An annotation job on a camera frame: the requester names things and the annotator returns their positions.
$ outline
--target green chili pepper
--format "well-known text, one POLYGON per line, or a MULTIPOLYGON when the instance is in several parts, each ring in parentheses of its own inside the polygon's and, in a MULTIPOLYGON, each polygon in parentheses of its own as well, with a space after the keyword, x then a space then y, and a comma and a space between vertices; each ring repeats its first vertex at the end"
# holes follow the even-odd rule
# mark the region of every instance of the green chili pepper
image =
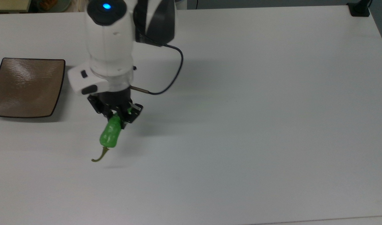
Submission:
POLYGON ((99 159, 91 159, 93 162, 98 162, 102 159, 109 148, 113 148, 117 144, 118 135, 121 131, 121 121, 117 114, 114 114, 106 124, 105 130, 102 132, 99 142, 103 146, 102 155, 99 159))

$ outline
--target black button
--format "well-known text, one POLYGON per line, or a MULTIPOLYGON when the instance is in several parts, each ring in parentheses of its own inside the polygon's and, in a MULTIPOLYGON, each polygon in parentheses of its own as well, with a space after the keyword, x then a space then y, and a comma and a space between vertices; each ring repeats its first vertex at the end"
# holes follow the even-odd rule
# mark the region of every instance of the black button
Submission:
POLYGON ((88 77, 88 75, 87 75, 87 73, 85 72, 85 70, 82 70, 82 71, 81 71, 81 76, 82 76, 83 78, 88 77))
POLYGON ((88 87, 84 88, 83 90, 81 90, 81 94, 90 94, 90 93, 94 93, 97 91, 98 91, 98 87, 95 84, 93 84, 93 85, 88 86, 88 87))

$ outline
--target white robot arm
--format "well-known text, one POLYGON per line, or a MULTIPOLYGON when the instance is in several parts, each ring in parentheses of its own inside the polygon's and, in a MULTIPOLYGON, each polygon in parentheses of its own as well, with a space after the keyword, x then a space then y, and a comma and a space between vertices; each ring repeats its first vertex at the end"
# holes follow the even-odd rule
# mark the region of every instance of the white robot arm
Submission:
POLYGON ((88 95, 88 101, 95 111, 108 119, 105 131, 109 130, 110 123, 120 121, 118 131, 113 129, 117 127, 113 125, 110 127, 110 134, 102 134, 100 142, 104 146, 104 153, 108 147, 114 147, 116 142, 103 142, 103 137, 107 137, 106 140, 117 140, 120 129, 132 123, 143 108, 140 104, 133 104, 131 100, 132 88, 142 91, 131 86, 133 70, 136 69, 131 56, 133 41, 164 45, 181 53, 178 48, 167 45, 174 38, 175 14, 174 0, 138 0, 133 12, 123 0, 89 2, 85 14, 85 40, 89 59, 70 69, 68 78, 73 90, 78 94, 88 95))

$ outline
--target square plate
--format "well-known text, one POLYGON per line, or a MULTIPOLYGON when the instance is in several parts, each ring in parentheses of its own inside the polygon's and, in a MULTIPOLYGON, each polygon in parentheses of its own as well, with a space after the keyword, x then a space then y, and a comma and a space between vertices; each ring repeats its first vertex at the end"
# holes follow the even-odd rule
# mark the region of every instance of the square plate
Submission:
POLYGON ((65 75, 65 60, 3 58, 0 66, 0 117, 49 117, 65 75))

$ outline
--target blue light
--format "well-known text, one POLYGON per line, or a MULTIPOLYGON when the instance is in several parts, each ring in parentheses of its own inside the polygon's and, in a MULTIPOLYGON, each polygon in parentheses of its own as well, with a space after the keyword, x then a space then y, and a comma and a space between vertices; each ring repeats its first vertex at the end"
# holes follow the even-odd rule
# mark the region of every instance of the blue light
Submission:
POLYGON ((103 4, 102 6, 103 6, 105 9, 111 9, 111 6, 110 6, 109 4, 107 4, 107 3, 103 4))

